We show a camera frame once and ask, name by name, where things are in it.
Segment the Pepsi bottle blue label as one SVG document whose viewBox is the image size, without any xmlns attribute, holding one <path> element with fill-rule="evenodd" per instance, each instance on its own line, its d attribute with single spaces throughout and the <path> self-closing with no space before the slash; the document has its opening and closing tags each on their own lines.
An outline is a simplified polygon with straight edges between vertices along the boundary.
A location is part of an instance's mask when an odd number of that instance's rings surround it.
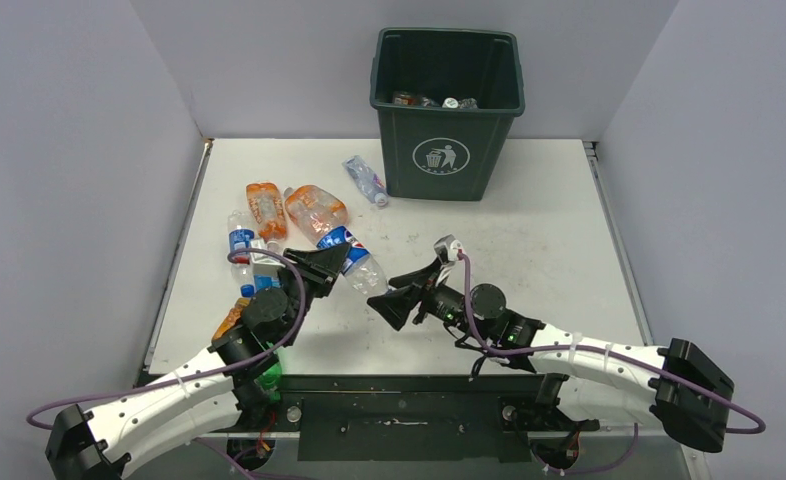
<svg viewBox="0 0 786 480">
<path fill-rule="evenodd" d="M 348 244 L 349 252 L 341 269 L 347 282 L 365 297 L 375 297 L 388 292 L 387 277 L 364 245 L 345 226 L 338 226 L 324 234 L 317 242 L 318 249 Z"/>
</svg>

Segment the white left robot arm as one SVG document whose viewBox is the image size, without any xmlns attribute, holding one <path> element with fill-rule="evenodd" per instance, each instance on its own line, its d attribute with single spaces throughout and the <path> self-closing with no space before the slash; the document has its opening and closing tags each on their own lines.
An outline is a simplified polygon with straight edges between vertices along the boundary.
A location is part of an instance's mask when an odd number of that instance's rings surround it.
<svg viewBox="0 0 786 480">
<path fill-rule="evenodd" d="M 175 370 L 110 402 L 57 413 L 45 456 L 57 479 L 126 479 L 213 431 L 259 428 L 276 401 L 276 351 L 295 341 L 312 301 L 332 290 L 350 247 L 287 249 L 280 284 L 257 291 L 229 327 Z"/>
</svg>

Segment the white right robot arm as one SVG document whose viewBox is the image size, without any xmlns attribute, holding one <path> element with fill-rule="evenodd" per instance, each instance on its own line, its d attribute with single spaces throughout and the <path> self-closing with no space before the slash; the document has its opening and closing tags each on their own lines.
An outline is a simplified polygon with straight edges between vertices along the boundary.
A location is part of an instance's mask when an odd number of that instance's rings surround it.
<svg viewBox="0 0 786 480">
<path fill-rule="evenodd" d="M 559 376 L 534 402 L 548 428 L 569 420 L 637 423 L 695 450 L 722 451 L 735 384 L 697 345 L 675 338 L 633 346 L 565 331 L 509 309 L 495 285 L 448 286 L 448 272 L 435 261 L 394 278 L 392 289 L 367 303 L 395 330 L 435 317 L 484 340 L 480 351 L 508 368 Z"/>
</svg>

